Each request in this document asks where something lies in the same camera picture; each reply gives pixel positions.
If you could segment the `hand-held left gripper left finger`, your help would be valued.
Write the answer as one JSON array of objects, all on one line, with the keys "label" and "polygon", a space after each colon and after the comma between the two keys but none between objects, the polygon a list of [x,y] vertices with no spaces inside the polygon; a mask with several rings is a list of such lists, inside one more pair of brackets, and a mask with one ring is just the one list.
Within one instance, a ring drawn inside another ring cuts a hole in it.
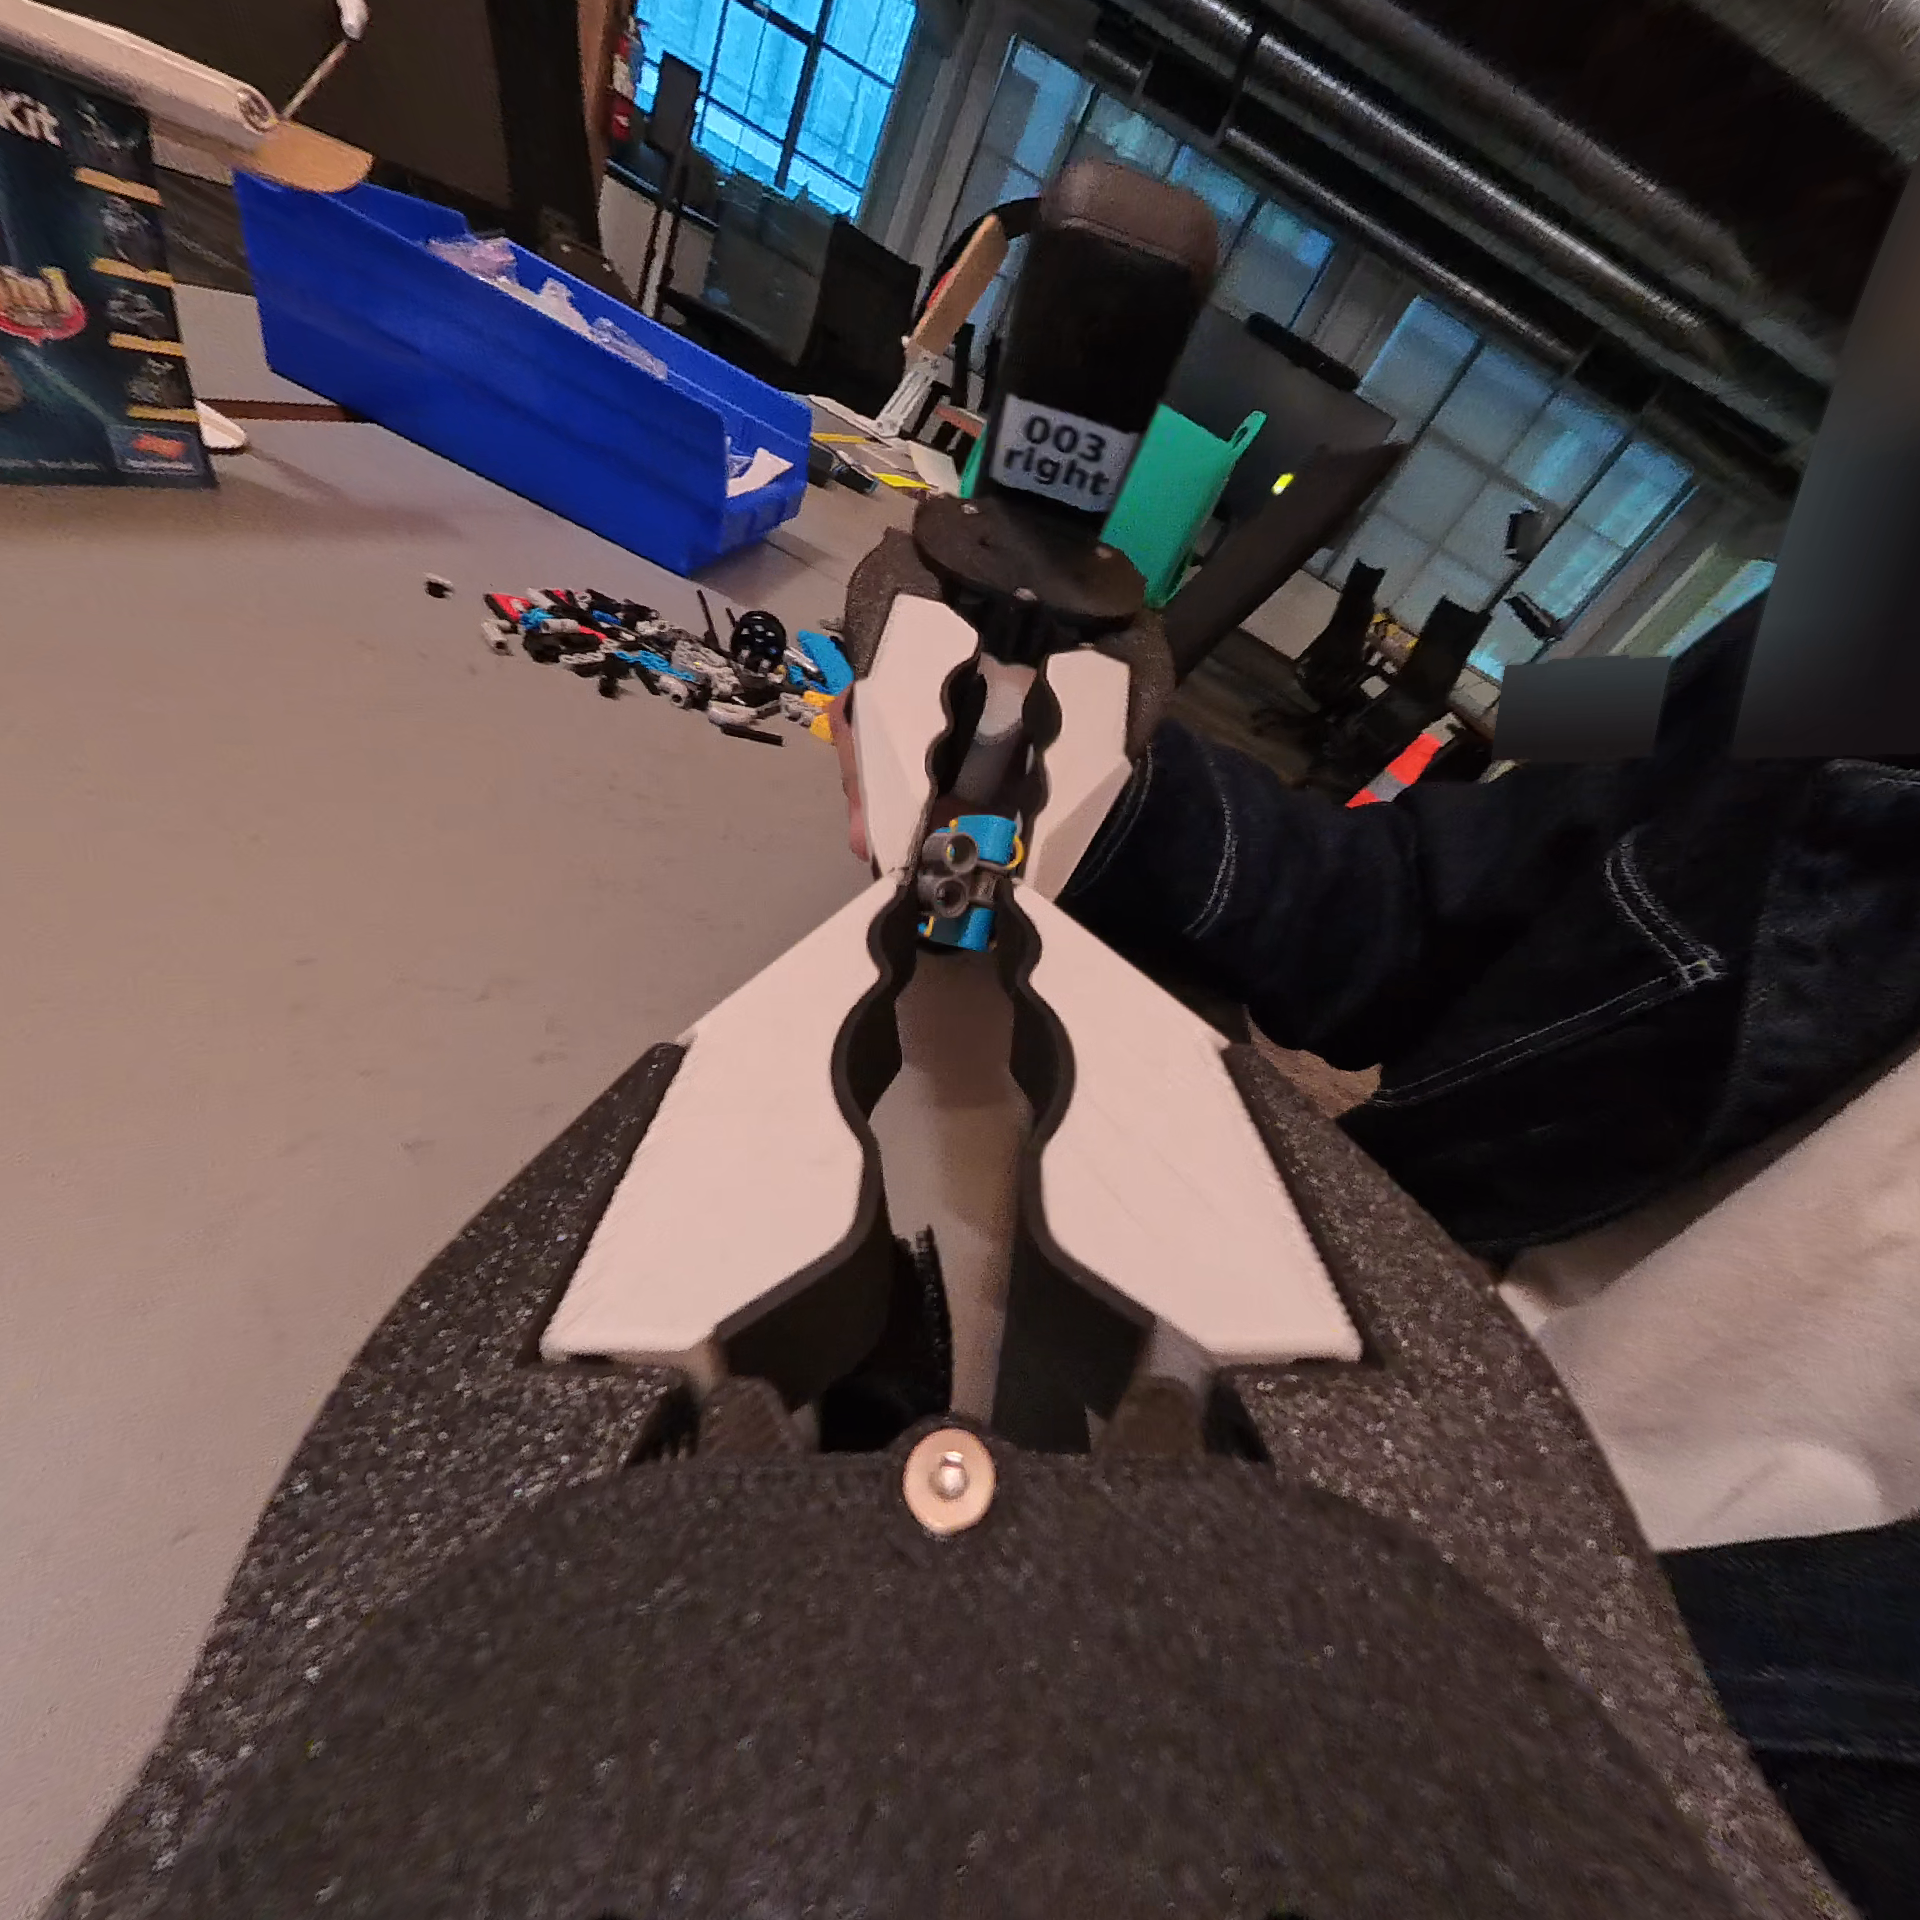
[{"label": "hand-held left gripper left finger", "polygon": [[897,880],[875,880],[679,1042],[540,1356],[757,1376],[815,1402],[894,1284],[872,1110],[901,1070]]}]

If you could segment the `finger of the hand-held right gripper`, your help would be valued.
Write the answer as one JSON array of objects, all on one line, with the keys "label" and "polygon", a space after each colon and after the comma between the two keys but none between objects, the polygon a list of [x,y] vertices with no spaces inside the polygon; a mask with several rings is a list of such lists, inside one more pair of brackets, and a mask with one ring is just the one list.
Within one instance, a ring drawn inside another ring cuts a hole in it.
[{"label": "finger of the hand-held right gripper", "polygon": [[953,732],[953,683],[975,662],[974,628],[947,603],[902,594],[883,624],[871,670],[848,690],[848,769],[860,846],[872,878],[916,862]]},{"label": "finger of the hand-held right gripper", "polygon": [[1023,699],[1023,888],[1057,900],[1134,773],[1129,667],[1093,646],[1045,661]]}]

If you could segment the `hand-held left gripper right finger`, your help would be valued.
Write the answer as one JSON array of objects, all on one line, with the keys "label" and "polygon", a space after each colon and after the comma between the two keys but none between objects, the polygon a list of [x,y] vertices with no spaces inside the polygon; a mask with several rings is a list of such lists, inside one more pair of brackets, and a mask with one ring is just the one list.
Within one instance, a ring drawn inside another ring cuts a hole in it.
[{"label": "hand-held left gripper right finger", "polygon": [[1355,1362],[1361,1339],[1230,1045],[1016,880],[1001,907],[1029,1107],[1001,1325],[1005,1403],[1117,1403],[1142,1360]]}]

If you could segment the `blue toy brick arm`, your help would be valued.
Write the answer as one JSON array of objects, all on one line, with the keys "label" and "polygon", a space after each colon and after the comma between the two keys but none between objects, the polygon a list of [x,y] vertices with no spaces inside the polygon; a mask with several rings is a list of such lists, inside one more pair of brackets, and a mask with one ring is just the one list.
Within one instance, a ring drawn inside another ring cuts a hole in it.
[{"label": "blue toy brick arm", "polygon": [[936,822],[919,853],[919,945],[988,954],[997,937],[1001,891],[1023,865],[1019,821],[1007,814],[959,814]]}]

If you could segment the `pile of small brick parts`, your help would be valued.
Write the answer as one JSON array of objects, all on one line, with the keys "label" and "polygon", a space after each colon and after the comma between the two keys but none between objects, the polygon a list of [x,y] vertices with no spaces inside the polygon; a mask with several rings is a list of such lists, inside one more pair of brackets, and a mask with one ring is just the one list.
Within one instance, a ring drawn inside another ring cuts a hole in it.
[{"label": "pile of small brick parts", "polygon": [[829,706],[853,666],[828,632],[791,632],[765,608],[717,613],[695,594],[688,628],[632,598],[596,590],[487,592],[485,641],[587,682],[603,699],[625,692],[701,715],[726,737],[768,741],[777,725],[828,737]]}]

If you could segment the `black office chair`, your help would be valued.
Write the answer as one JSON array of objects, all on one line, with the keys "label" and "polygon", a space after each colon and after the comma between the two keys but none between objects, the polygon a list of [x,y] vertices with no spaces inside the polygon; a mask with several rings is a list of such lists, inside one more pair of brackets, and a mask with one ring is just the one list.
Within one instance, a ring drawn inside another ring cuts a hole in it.
[{"label": "black office chair", "polygon": [[1296,689],[1307,725],[1313,730],[1328,730],[1337,721],[1371,670],[1369,632],[1376,620],[1376,592],[1383,578],[1383,566],[1365,561],[1352,562],[1326,628],[1296,661]]},{"label": "black office chair", "polygon": [[1425,618],[1397,676],[1355,721],[1352,747],[1359,779],[1369,785],[1449,708],[1453,683],[1493,611],[1467,611],[1446,597]]}]

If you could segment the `black slanted board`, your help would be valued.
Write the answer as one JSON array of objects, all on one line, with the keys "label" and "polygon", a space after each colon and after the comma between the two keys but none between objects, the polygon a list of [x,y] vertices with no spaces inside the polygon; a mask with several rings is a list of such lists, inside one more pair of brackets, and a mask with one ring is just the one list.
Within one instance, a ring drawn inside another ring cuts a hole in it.
[{"label": "black slanted board", "polygon": [[1320,448],[1285,492],[1236,523],[1161,613],[1174,682],[1184,683],[1311,556],[1340,545],[1408,451],[1406,442]]}]

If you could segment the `dark overhead pipe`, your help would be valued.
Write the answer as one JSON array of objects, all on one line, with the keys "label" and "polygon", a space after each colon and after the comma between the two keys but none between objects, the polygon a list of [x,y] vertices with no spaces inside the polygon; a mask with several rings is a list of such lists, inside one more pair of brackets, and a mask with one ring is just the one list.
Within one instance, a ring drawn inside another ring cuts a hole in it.
[{"label": "dark overhead pipe", "polygon": [[1087,74],[1463,316],[1627,358],[1796,459],[1840,339],[1735,229],[1411,4],[1094,4]]}]

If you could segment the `orange traffic cone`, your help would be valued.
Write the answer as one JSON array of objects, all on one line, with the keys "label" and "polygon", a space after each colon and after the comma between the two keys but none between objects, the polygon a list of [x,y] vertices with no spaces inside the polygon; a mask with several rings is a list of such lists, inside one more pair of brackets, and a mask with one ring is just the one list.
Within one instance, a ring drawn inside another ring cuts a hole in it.
[{"label": "orange traffic cone", "polygon": [[1443,754],[1449,745],[1455,744],[1457,737],[1457,721],[1443,717],[1431,722],[1422,733],[1417,733],[1393,758],[1389,758],[1379,773],[1374,773],[1361,786],[1352,790],[1345,801],[1345,809],[1365,809],[1371,805],[1385,805],[1406,794],[1411,786],[1423,779],[1431,771],[1433,758]]}]

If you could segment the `blue plastic bin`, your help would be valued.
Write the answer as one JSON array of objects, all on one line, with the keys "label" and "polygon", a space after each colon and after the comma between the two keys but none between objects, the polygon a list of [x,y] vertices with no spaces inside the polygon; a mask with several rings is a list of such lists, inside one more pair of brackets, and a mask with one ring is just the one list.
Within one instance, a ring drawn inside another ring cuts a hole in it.
[{"label": "blue plastic bin", "polygon": [[798,517],[805,400],[441,203],[238,173],[272,371],[631,554],[693,573]]}]

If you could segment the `person's dark denim jacket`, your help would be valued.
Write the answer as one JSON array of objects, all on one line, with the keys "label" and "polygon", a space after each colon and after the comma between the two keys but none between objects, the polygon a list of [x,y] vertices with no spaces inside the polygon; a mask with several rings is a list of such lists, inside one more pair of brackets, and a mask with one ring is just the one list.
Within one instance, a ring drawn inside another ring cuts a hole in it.
[{"label": "person's dark denim jacket", "polygon": [[1539,773],[1414,809],[1423,900],[1340,1125],[1505,1267],[1614,1226],[1915,1041],[1915,758]]}]

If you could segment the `person's dark jeans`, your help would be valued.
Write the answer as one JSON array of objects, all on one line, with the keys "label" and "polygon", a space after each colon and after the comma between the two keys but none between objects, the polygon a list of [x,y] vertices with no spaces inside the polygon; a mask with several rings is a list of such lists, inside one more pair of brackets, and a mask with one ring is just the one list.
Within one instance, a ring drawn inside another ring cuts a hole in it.
[{"label": "person's dark jeans", "polygon": [[1917,1915],[1917,1520],[1663,1553],[1687,1632],[1807,1850]]}]

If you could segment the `dark blue robot kit box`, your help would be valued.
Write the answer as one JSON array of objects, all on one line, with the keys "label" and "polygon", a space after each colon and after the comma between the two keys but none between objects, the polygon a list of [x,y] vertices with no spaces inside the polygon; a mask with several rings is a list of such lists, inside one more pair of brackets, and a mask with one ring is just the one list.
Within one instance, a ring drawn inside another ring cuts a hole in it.
[{"label": "dark blue robot kit box", "polygon": [[1,482],[209,489],[149,118],[1,59]]}]

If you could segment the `white roller tube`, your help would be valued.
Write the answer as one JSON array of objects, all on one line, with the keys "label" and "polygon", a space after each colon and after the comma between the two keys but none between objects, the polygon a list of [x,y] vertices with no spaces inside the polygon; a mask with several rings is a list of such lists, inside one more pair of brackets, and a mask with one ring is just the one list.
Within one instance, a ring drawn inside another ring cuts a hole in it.
[{"label": "white roller tube", "polygon": [[281,116],[252,85],[126,30],[38,2],[1,2],[1,51],[135,105],[213,147],[252,152]]}]

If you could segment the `wooden handled tool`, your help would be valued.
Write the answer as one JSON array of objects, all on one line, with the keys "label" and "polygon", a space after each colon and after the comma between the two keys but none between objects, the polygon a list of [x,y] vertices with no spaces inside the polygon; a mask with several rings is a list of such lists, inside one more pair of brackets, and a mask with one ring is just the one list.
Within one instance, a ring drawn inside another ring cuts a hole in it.
[{"label": "wooden handled tool", "polygon": [[911,436],[949,368],[958,331],[968,324],[977,299],[1001,272],[1007,249],[1011,235],[1001,208],[992,208],[974,225],[958,258],[934,283],[919,322],[902,339],[902,376],[875,416],[875,432],[884,442]]}]

